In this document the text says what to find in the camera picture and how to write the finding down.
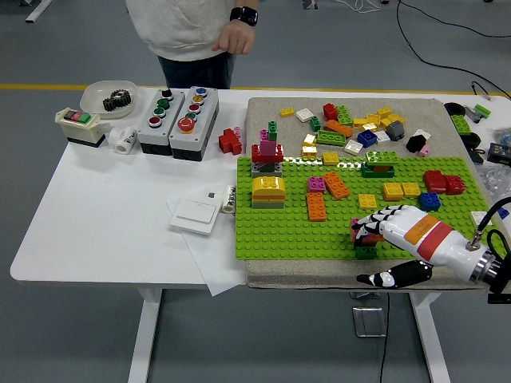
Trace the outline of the person's left hand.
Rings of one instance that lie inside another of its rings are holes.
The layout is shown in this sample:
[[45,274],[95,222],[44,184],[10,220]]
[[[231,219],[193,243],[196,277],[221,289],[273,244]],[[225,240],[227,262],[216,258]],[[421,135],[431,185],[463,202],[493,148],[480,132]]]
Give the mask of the person's left hand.
[[212,51],[223,51],[235,55],[249,54],[255,44],[255,28],[240,21],[227,22],[212,47]]

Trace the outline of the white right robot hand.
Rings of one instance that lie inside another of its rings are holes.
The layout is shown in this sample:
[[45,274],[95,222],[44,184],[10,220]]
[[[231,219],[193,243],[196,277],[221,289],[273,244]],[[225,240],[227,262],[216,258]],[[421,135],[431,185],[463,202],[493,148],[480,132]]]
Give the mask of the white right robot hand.
[[381,235],[388,243],[414,256],[377,274],[360,274],[358,282],[396,289],[425,282],[434,267],[448,267],[465,282],[490,280],[489,265],[494,256],[488,247],[466,248],[469,242],[449,224],[409,205],[390,206],[359,219],[352,225],[357,231],[355,246],[369,234]]

